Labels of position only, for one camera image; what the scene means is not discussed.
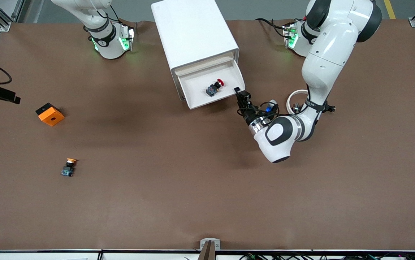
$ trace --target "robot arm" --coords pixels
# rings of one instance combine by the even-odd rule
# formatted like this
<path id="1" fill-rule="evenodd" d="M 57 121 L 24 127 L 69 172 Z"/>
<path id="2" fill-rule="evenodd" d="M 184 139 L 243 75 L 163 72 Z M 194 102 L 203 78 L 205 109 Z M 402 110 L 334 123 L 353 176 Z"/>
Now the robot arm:
<path id="1" fill-rule="evenodd" d="M 90 33 L 95 49 L 107 59 L 119 58 L 131 49 L 134 30 L 128 26 L 110 21 L 104 9 L 111 6 L 111 0 L 52 0 L 76 16 Z"/>
<path id="2" fill-rule="evenodd" d="M 287 35 L 290 37 L 285 39 L 289 48 L 307 57 L 302 67 L 302 76 L 308 88 L 305 105 L 295 115 L 279 114 L 274 120 L 269 120 L 272 114 L 260 114 L 256 110 L 255 121 L 249 120 L 248 123 L 260 150 L 272 163 L 289 158 L 295 141 L 305 141 L 313 135 L 320 115 L 328 110 L 326 99 L 333 84 L 356 42 L 361 41 L 360 35 L 370 34 L 371 37 L 382 19 L 380 10 L 379 13 L 376 10 L 379 8 L 369 0 L 311 0 L 309 6 L 307 16 L 312 10 L 318 10 L 320 15 L 313 12 L 310 21 L 307 17 L 307 21 L 296 22 L 288 28 Z M 366 26 L 370 27 L 368 32 L 364 31 Z"/>

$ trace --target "orange cube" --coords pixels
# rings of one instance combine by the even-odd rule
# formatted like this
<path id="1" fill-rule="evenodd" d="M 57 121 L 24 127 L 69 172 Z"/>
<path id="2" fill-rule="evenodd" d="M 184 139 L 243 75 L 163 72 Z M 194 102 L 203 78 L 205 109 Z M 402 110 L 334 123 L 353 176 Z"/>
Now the orange cube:
<path id="1" fill-rule="evenodd" d="M 64 115 L 52 104 L 47 103 L 35 111 L 42 122 L 54 126 L 64 119 Z"/>

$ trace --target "gray floor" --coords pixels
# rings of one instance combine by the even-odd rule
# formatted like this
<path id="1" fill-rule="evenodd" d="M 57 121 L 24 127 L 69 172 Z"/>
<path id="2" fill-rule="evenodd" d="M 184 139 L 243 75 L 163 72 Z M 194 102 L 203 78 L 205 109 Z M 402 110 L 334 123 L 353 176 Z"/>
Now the gray floor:
<path id="1" fill-rule="evenodd" d="M 153 21 L 150 5 L 158 0 L 114 0 L 113 7 L 120 18 L 128 21 Z M 397 19 L 406 19 L 415 13 L 415 0 L 391 0 Z M 308 1 L 302 0 L 217 0 L 226 20 L 254 20 L 255 18 L 283 19 L 302 17 Z M 384 18 L 389 18 L 384 1 L 378 0 Z M 78 23 L 79 20 L 50 0 L 32 0 L 24 22 Z"/>

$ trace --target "table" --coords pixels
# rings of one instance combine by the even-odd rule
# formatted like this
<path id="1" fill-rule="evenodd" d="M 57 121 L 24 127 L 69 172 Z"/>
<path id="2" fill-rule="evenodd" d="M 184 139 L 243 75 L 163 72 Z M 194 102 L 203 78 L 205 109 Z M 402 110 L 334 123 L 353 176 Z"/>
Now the table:
<path id="1" fill-rule="evenodd" d="M 303 58 L 259 21 L 229 21 L 255 104 L 305 87 Z M 313 137 L 269 163 L 235 97 L 180 102 L 152 22 L 134 52 L 97 54 L 81 24 L 15 23 L 0 36 L 0 250 L 415 250 L 415 29 L 384 20 L 359 43 Z M 66 115 L 54 127 L 35 110 Z M 60 175 L 66 158 L 75 176 Z"/>

